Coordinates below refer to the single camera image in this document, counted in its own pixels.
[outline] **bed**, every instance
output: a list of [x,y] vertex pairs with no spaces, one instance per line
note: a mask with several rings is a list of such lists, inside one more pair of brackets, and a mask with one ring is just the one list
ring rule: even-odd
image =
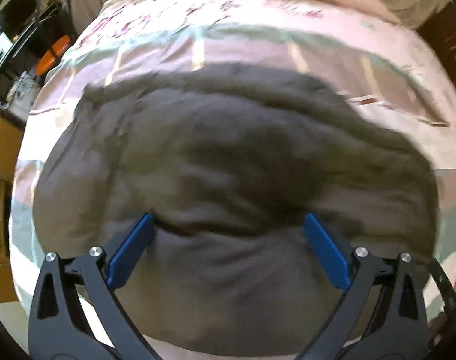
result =
[[[438,2],[430,14],[448,0]],[[108,0],[51,71],[27,121],[9,226],[15,289],[27,312],[47,252],[33,224],[34,191],[85,85],[217,62],[319,76],[361,116],[413,142],[438,181],[433,254],[456,282],[456,89],[433,50],[381,0]],[[424,296],[433,318],[442,300],[432,280]],[[97,338],[109,343],[93,309],[82,304]],[[167,350],[163,345],[153,343]]]

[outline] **chair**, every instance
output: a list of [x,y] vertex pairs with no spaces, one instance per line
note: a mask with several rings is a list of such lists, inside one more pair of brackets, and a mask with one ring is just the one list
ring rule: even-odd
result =
[[[57,66],[65,51],[73,45],[78,37],[73,26],[73,21],[71,20],[71,0],[65,0],[60,4],[57,15],[40,20],[42,2],[43,0],[38,1],[34,20],[48,51],[38,62],[36,71],[38,76],[45,76],[49,70]],[[57,21],[56,26],[61,30],[63,35],[59,38],[51,39],[47,31],[47,21]]]

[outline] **dark brown cloth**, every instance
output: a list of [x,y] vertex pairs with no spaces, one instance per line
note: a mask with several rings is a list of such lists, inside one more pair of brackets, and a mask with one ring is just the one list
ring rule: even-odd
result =
[[411,143],[320,80],[221,64],[87,87],[33,212],[42,247],[62,257],[154,213],[156,240],[117,291],[140,331],[270,356],[298,352],[339,297],[304,215],[373,252],[428,257],[437,188]]

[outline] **orange stool seat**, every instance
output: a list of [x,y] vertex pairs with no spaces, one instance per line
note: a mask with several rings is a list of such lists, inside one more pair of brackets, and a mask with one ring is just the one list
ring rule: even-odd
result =
[[[68,35],[65,35],[61,38],[59,38],[53,45],[53,51],[55,52],[57,57],[62,56],[65,54],[65,51],[68,50],[70,46],[70,37]],[[37,76],[42,76],[44,75],[48,70],[50,70],[53,65],[56,62],[56,58],[51,52],[51,50],[48,50],[45,52],[45,55],[40,59],[40,61],[37,64]]]

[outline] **brown wooden headboard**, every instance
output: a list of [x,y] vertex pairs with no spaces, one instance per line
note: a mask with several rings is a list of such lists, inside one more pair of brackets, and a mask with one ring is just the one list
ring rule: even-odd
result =
[[436,52],[449,78],[456,87],[456,8],[448,4],[418,29],[419,34]]

